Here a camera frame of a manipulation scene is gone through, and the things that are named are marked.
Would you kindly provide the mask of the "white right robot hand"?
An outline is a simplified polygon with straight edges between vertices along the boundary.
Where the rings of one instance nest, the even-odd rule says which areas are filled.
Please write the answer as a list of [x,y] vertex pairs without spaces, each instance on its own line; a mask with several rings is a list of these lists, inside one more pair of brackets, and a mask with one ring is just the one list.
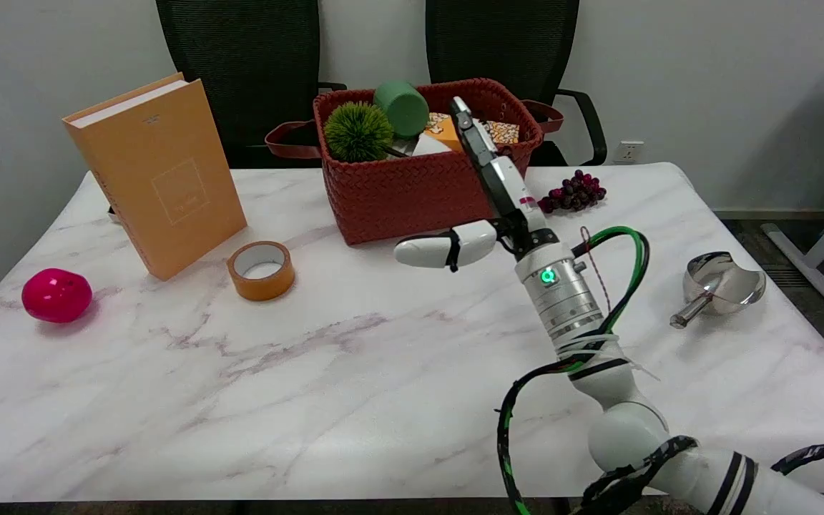
[[460,97],[451,101],[451,120],[495,215],[438,234],[403,239],[393,249],[395,259],[406,266],[448,268],[455,273],[483,260],[497,243],[516,260],[544,245],[559,243],[514,161],[500,153]]

